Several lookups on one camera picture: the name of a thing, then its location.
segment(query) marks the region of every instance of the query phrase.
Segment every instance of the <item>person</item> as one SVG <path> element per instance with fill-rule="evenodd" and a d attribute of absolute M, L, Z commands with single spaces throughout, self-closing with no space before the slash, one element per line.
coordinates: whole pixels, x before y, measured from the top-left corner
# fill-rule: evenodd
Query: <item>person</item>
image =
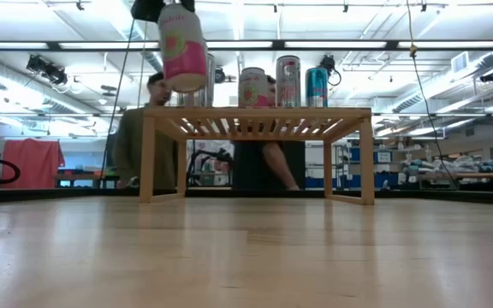
<path fill-rule="evenodd" d="M 276 101 L 276 81 L 267 76 L 270 86 L 270 101 Z M 235 142 L 235 168 L 233 187 L 250 190 L 299 190 L 287 159 L 282 152 L 282 143 L 276 141 Z"/>
<path fill-rule="evenodd" d="M 164 106 L 169 100 L 171 91 L 166 86 L 163 73 L 157 73 L 147 81 L 150 101 L 144 108 L 125 111 L 113 148 L 115 162 L 120 180 L 118 188 L 129 186 L 132 179 L 140 177 L 142 164 L 142 128 L 144 110 L 155 106 Z M 175 142 L 167 135 L 157 134 L 155 151 L 154 189 L 175 189 Z"/>

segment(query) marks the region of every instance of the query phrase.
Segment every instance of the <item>table leg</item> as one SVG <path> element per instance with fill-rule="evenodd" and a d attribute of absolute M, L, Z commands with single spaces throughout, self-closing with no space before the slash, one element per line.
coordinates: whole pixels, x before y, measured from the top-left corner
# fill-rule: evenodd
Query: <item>table leg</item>
<path fill-rule="evenodd" d="M 332 196 L 332 143 L 323 144 L 324 197 Z"/>
<path fill-rule="evenodd" d="M 142 128 L 142 170 L 140 173 L 140 202 L 150 203 L 153 197 L 153 171 L 155 167 L 156 146 L 155 119 L 144 118 Z"/>
<path fill-rule="evenodd" d="M 360 123 L 360 196 L 364 205 L 374 205 L 374 145 L 370 118 Z"/>
<path fill-rule="evenodd" d="M 186 193 L 187 141 L 178 140 L 178 185 L 179 194 Z"/>

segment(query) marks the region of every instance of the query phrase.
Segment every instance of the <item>ceiling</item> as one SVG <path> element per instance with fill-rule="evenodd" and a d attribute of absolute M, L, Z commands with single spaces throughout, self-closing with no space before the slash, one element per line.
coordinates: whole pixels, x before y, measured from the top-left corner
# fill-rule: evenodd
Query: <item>ceiling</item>
<path fill-rule="evenodd" d="M 132 2 L 83 0 L 84 10 L 78 10 L 74 0 L 0 0 L 0 41 L 123 41 L 132 23 L 128 13 Z M 410 3 L 414 5 L 413 36 L 416 39 L 493 39 L 493 1 L 427 1 L 425 12 L 421 12 L 421 1 L 410 0 Z M 347 13 L 344 13 L 343 2 L 330 0 L 197 0 L 196 10 L 207 40 L 408 40 L 405 4 L 402 0 L 349 1 Z M 147 40 L 158 40 L 157 25 L 136 21 L 135 26 Z M 473 53 L 470 60 L 487 53 Z M 51 88 L 46 80 L 25 69 L 32 54 L 65 67 L 70 79 L 78 83 L 71 89 Z M 261 67 L 266 73 L 275 74 L 275 60 L 289 53 L 214 51 L 212 54 L 226 74 L 237 75 L 238 60 L 243 68 Z M 398 98 L 419 89 L 413 61 L 405 51 L 295 51 L 294 54 L 300 58 L 304 71 L 317 66 L 323 55 L 334 56 L 342 83 L 330 91 L 330 106 L 368 106 L 378 112 L 391 112 L 390 107 L 399 103 Z M 459 54 L 459 51 L 419 52 L 417 64 L 421 80 L 426 82 L 439 77 L 450 69 L 451 59 Z M 123 67 L 125 55 L 124 52 L 109 52 L 104 56 L 102 52 L 0 51 L 0 66 L 3 67 L 0 76 L 22 86 L 28 83 L 28 88 L 54 96 L 58 101 L 66 102 L 68 107 L 87 113 L 111 112 L 113 102 L 99 102 L 103 92 L 100 86 L 117 87 L 123 71 L 117 104 L 130 108 L 148 100 L 144 84 L 147 77 L 156 72 L 138 52 L 128 54 Z M 493 88 L 493 84 L 473 84 L 471 77 L 460 79 L 445 91 L 431 95 L 430 103 L 439 109 L 475 95 L 475 88 L 477 91 Z M 214 104 L 229 105 L 236 92 L 236 83 L 216 85 Z M 14 100 L 20 107 L 24 98 Z M 74 108 L 59 112 L 75 112 Z M 16 106 L 12 110 L 5 112 L 19 112 Z M 106 123 L 97 129 L 107 127 Z"/>

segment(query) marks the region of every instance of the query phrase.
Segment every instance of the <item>wooden floor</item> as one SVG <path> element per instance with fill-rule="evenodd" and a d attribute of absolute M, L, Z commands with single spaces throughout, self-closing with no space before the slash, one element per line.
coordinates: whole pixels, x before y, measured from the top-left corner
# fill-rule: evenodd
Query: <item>wooden floor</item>
<path fill-rule="evenodd" d="M 493 308 L 493 205 L 0 205 L 0 307 Z"/>

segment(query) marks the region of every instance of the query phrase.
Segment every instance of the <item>can label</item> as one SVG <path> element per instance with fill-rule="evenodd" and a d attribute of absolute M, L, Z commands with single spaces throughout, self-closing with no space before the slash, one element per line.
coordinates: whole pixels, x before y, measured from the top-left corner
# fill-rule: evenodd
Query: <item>can label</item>
<path fill-rule="evenodd" d="M 158 25 L 165 79 L 205 75 L 205 40 L 197 15 L 181 4 L 171 4 L 161 12 Z"/>
<path fill-rule="evenodd" d="M 255 72 L 243 72 L 239 78 L 239 106 L 268 106 L 267 77 Z"/>
<path fill-rule="evenodd" d="M 306 103 L 309 107 L 328 107 L 328 73 L 324 68 L 306 72 Z"/>
<path fill-rule="evenodd" d="M 300 107 L 300 59 L 295 56 L 282 56 L 277 59 L 277 106 Z"/>

